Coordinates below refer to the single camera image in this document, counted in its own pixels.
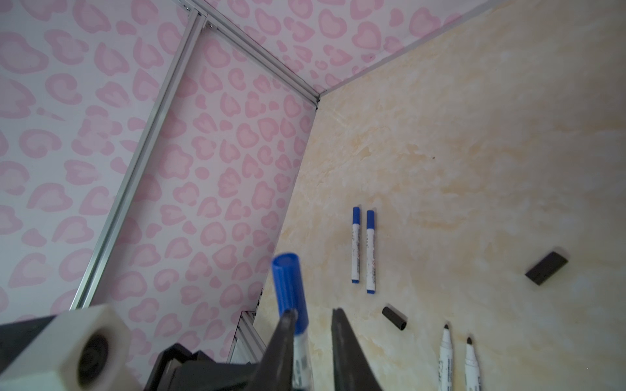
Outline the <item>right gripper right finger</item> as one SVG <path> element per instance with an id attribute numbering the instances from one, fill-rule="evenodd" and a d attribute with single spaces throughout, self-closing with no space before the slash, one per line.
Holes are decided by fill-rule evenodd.
<path id="1" fill-rule="evenodd" d="M 347 315 L 341 308 L 333 309 L 331 332 L 334 389 L 382 391 Z"/>

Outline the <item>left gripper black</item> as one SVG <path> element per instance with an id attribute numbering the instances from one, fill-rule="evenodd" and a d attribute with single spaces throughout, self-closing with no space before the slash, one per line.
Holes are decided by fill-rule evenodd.
<path id="1" fill-rule="evenodd" d="M 217 363 L 176 343 L 158 355 L 144 390 L 244 390 L 257 366 Z"/>

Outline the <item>white marker blue end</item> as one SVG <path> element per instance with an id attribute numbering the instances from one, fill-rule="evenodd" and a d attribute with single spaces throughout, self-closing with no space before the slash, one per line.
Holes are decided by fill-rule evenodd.
<path id="1" fill-rule="evenodd" d="M 376 259 L 375 259 L 375 211 L 368 210 L 366 213 L 366 256 L 367 275 L 366 290 L 368 294 L 376 293 Z"/>

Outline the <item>white marker blue tip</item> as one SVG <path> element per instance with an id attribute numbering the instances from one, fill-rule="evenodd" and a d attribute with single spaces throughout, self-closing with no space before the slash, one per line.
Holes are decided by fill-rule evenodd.
<path id="1" fill-rule="evenodd" d="M 295 335 L 293 339 L 293 375 L 294 390 L 313 390 L 313 371 L 309 351 L 308 333 Z"/>

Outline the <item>white marker pen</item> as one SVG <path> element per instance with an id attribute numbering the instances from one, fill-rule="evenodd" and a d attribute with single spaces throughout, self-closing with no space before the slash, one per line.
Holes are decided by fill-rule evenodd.
<path id="1" fill-rule="evenodd" d="M 351 225 L 351 277 L 352 283 L 360 283 L 360 207 L 352 212 Z"/>

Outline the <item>blue pen cap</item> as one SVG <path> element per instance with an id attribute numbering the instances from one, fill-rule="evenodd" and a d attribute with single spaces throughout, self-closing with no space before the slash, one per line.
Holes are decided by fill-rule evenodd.
<path id="1" fill-rule="evenodd" d="M 295 335 L 306 332 L 309 319 L 300 260 L 295 253 L 277 255 L 272 261 L 272 277 L 279 315 L 296 310 Z"/>

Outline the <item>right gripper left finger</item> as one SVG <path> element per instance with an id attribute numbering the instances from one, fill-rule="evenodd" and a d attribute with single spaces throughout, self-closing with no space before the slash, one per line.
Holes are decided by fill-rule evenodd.
<path id="1" fill-rule="evenodd" d="M 297 311 L 285 311 L 246 389 L 293 390 L 293 340 Z"/>

